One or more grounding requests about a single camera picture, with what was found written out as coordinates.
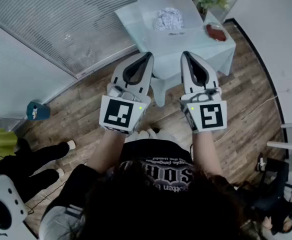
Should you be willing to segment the clear plastic tray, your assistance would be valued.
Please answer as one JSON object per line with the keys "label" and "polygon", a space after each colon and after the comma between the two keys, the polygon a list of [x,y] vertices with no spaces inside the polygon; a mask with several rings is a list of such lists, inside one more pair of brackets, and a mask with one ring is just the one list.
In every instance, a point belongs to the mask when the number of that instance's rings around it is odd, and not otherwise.
{"label": "clear plastic tray", "polygon": [[[147,31],[151,34],[180,36],[191,34],[203,25],[203,20],[192,0],[137,0],[139,10]],[[180,10],[183,17],[182,29],[155,30],[153,28],[157,12],[164,8]]]}

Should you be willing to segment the person's white slipper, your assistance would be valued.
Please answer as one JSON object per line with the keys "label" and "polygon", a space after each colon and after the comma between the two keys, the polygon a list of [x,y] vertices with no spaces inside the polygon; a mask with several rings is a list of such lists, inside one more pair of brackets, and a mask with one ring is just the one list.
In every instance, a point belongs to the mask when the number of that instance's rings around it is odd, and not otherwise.
{"label": "person's white slipper", "polygon": [[168,131],[159,128],[149,128],[147,130],[150,139],[164,140],[177,143],[177,139]]}
{"label": "person's white slipper", "polygon": [[141,130],[140,132],[135,131],[131,136],[130,136],[130,141],[138,141],[138,140],[145,140],[145,139],[149,139],[150,138],[150,134],[145,131],[145,130]]}

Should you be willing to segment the white machine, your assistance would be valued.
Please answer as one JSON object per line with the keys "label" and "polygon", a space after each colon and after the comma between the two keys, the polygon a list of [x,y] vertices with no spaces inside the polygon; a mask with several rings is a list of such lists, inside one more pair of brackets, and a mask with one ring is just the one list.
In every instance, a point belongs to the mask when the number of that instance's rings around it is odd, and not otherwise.
{"label": "white machine", "polygon": [[14,183],[0,174],[0,240],[37,240],[25,225],[27,215]]}

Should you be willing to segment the blue printed cap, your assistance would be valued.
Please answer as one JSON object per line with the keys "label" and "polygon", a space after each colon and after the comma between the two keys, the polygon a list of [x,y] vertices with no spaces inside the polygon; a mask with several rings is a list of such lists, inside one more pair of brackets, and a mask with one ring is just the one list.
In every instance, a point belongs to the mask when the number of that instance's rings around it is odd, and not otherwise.
{"label": "blue printed cap", "polygon": [[31,101],[26,108],[26,116],[30,121],[41,121],[50,118],[51,110],[48,106]]}

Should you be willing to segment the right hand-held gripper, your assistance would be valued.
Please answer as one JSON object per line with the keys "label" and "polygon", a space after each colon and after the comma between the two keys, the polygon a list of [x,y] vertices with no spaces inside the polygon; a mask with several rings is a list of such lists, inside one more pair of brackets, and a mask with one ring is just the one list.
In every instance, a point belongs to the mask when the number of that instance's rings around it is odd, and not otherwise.
{"label": "right hand-held gripper", "polygon": [[202,57],[189,51],[181,54],[180,67],[185,95],[179,101],[192,132],[225,129],[227,102],[222,100],[222,90],[217,87],[215,70]]}

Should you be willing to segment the window blinds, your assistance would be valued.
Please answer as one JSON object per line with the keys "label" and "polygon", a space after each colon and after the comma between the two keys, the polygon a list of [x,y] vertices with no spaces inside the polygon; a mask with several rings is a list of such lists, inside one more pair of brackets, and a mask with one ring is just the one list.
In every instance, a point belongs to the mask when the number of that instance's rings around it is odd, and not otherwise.
{"label": "window blinds", "polygon": [[0,0],[0,27],[74,77],[131,52],[116,10],[136,0]]}

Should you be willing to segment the person's black printed shirt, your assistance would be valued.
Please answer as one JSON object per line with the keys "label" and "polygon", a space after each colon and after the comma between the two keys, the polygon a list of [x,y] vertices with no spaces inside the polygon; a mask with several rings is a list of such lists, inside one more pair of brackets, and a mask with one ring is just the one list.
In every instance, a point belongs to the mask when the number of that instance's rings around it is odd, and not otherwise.
{"label": "person's black printed shirt", "polygon": [[221,240],[240,237],[239,211],[225,178],[207,178],[174,142],[124,144],[119,165],[78,165],[47,207],[40,240]]}

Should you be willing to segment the red dish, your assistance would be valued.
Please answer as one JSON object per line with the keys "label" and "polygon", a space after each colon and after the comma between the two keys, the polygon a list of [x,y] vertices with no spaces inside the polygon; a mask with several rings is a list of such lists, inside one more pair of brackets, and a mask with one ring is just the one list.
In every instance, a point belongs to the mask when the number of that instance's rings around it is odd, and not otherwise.
{"label": "red dish", "polygon": [[219,42],[225,42],[227,40],[227,34],[221,25],[212,22],[206,24],[204,28],[207,35],[213,40]]}

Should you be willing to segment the person's left forearm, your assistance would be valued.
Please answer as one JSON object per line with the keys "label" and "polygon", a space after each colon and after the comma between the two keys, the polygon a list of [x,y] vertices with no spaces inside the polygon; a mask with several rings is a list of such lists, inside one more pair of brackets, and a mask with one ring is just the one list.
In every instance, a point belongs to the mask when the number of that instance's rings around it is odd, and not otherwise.
{"label": "person's left forearm", "polygon": [[106,130],[86,166],[103,174],[118,164],[125,143],[126,134]]}

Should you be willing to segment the person's right forearm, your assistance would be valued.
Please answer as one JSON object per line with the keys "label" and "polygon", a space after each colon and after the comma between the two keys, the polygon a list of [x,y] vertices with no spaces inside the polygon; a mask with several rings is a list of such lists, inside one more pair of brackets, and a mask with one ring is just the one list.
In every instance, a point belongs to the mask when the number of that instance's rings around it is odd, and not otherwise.
{"label": "person's right forearm", "polygon": [[223,175],[221,163],[214,144],[213,134],[204,131],[192,134],[194,163],[209,175]]}

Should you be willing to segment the dark vase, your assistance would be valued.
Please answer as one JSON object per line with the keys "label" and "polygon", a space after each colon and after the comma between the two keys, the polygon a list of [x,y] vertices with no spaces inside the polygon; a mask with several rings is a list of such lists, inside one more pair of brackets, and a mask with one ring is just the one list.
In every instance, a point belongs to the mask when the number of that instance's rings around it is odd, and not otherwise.
{"label": "dark vase", "polygon": [[200,2],[197,3],[196,8],[199,12],[202,21],[204,22],[206,20],[208,10],[204,8]]}

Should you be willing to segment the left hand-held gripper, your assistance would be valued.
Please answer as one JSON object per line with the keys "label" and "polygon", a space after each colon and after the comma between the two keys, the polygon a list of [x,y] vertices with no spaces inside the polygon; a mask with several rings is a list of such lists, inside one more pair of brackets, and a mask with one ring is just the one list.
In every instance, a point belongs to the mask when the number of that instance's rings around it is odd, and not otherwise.
{"label": "left hand-held gripper", "polygon": [[[107,85],[107,94],[102,96],[99,125],[106,130],[131,135],[148,108],[149,90],[154,56],[151,52],[134,54],[120,62]],[[138,87],[138,93],[121,87]]]}

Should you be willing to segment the blue checked clothes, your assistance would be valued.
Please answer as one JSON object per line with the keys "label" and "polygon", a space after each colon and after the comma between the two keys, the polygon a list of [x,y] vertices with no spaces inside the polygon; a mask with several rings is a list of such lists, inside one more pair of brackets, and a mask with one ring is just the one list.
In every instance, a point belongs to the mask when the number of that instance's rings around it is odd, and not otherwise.
{"label": "blue checked clothes", "polygon": [[159,10],[153,21],[153,28],[157,31],[183,29],[184,21],[181,11],[172,7]]}

